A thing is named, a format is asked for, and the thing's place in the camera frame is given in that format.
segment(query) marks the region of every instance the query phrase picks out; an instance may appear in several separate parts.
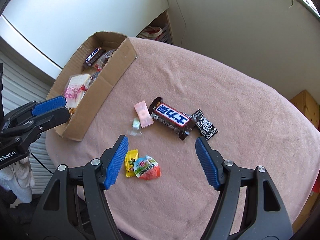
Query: yellow candy wrapper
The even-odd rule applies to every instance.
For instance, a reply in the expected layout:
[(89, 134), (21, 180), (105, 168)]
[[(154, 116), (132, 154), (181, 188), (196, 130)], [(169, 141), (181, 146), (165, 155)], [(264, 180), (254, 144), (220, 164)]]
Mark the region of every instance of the yellow candy wrapper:
[(125, 175), (127, 178), (136, 176), (133, 171), (134, 162), (139, 158), (138, 150), (130, 150), (124, 158)]

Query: white wall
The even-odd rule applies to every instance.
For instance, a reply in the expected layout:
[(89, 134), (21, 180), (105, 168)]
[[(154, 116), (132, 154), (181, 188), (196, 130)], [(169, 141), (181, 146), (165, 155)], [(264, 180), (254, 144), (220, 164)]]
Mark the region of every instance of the white wall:
[[(169, 2), (175, 45), (184, 21)], [(291, 0), (177, 0), (182, 47), (214, 58), (287, 99), (307, 89), (320, 103), (320, 22)]]

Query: black candy wrapper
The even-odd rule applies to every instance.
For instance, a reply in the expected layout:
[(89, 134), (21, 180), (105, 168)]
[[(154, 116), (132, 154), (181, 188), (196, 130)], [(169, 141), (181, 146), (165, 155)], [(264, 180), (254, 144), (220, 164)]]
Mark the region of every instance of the black candy wrapper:
[(192, 118), (196, 119), (196, 127), (200, 131), (200, 134), (205, 137), (206, 141), (218, 132), (217, 128), (204, 117), (200, 109), (192, 115)]

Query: chocolate bar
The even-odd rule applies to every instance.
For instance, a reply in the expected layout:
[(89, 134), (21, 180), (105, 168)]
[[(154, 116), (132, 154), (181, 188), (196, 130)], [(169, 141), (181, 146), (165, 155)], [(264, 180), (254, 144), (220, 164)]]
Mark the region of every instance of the chocolate bar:
[(83, 66), (85, 68), (92, 66), (92, 64), (103, 54), (105, 53), (105, 49), (101, 47), (97, 47), (85, 60)]
[(153, 100), (149, 107), (151, 117), (174, 130), (184, 140), (194, 128), (196, 121), (163, 103), (163, 98)]
[(196, 127), (200, 131), (200, 134), (205, 137), (206, 141), (218, 132), (217, 128), (204, 117), (200, 109), (192, 115), (192, 118), (196, 119)]

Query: black cable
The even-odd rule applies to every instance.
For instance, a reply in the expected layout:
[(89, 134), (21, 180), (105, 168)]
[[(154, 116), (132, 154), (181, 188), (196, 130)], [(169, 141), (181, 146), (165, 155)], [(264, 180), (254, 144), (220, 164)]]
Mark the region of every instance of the black cable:
[(31, 153), (31, 155), (37, 160), (37, 162), (39, 162), (41, 165), (42, 165), (42, 167), (44, 167), (47, 171), (49, 171), (51, 174), (53, 174), (53, 172), (52, 171), (50, 171), (46, 166), (44, 166), (42, 163), (41, 163), (41, 161), (39, 161), (38, 160), (38, 158), (36, 157), (36, 156), (34, 156), (33, 155), (33, 153), (32, 152), (30, 152)]

